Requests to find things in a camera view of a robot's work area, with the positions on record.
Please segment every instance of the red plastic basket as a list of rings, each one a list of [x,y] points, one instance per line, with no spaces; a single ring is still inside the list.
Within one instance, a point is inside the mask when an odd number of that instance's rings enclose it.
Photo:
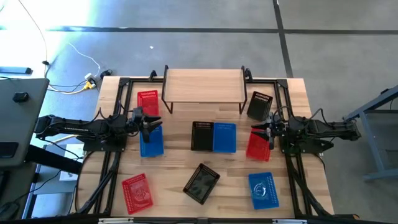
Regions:
[[[159,101],[157,97],[157,90],[138,92],[137,106],[141,106],[145,114],[158,116]]]
[[[262,131],[253,128],[251,131]],[[246,157],[257,159],[261,161],[269,161],[271,151],[269,150],[269,142],[251,133],[249,138],[248,149],[246,150]]]
[[[153,206],[145,174],[122,181],[122,186],[129,215]]]

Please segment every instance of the desk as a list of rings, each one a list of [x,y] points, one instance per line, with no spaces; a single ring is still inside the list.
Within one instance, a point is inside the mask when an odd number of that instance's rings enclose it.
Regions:
[[[105,114],[114,108],[120,77],[105,77],[97,104]],[[297,116],[310,117],[307,93],[303,79],[288,79],[290,99]],[[274,96],[274,87],[265,84],[248,84],[248,99],[253,91]],[[250,125],[258,123],[242,115],[236,104],[184,103],[176,104],[174,113],[169,114],[160,102],[161,83],[135,83],[132,88],[130,110],[137,106],[137,92],[157,90],[159,111],[163,121],[165,153],[163,156],[141,158],[139,138],[129,138],[126,150],[122,153],[111,215],[128,216],[121,182],[137,174],[145,173],[150,185],[154,206],[135,213],[135,217],[223,217],[223,218],[293,218],[292,199],[284,155],[280,152],[276,139],[275,149],[269,162],[246,158],[246,146],[250,135]],[[275,100],[271,111],[276,110]],[[191,151],[192,121],[214,121],[237,125],[237,151],[235,154]],[[98,185],[103,164],[103,152],[95,152],[87,160],[80,177],[79,206],[93,193]],[[182,192],[185,184],[198,167],[204,163],[221,175],[216,187],[206,203],[200,205]],[[311,154],[303,154],[307,184],[325,210],[333,213],[328,185],[322,163]],[[279,199],[279,208],[254,210],[248,186],[248,174],[272,172]],[[301,192],[298,190],[300,208],[304,211]],[[108,190],[104,190],[101,211],[106,203]]]

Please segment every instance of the blue plastic basket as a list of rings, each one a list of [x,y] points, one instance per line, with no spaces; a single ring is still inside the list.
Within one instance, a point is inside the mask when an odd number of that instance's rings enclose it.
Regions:
[[[154,157],[164,154],[162,126],[155,128],[149,135],[149,142],[145,143],[142,133],[139,135],[141,157]]]
[[[249,185],[254,209],[279,207],[271,172],[249,174]]]
[[[214,123],[213,152],[236,152],[236,125]]]

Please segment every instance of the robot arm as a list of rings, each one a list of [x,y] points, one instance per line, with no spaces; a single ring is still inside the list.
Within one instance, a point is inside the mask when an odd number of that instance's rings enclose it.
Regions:
[[[47,115],[38,118],[34,133],[44,139],[57,134],[77,134],[77,139],[86,142],[117,141],[123,136],[135,136],[139,131],[145,142],[149,134],[162,124],[159,116],[145,115],[141,107],[134,108],[132,118],[117,114],[104,119],[82,121]]]
[[[252,128],[261,129],[253,133],[269,141],[270,149],[274,148],[274,138],[280,137],[285,153],[320,153],[333,147],[332,142],[322,138],[355,141],[361,137],[354,121],[326,123],[295,116],[283,122],[272,113]]]

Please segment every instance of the black plastic basket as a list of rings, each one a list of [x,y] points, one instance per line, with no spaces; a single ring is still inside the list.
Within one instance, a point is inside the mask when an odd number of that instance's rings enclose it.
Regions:
[[[258,121],[264,121],[271,109],[271,104],[271,96],[254,91],[247,112],[248,117]]]
[[[183,191],[203,205],[216,185],[220,175],[204,164],[199,164]]]
[[[192,123],[191,150],[213,151],[213,122],[194,121]]]

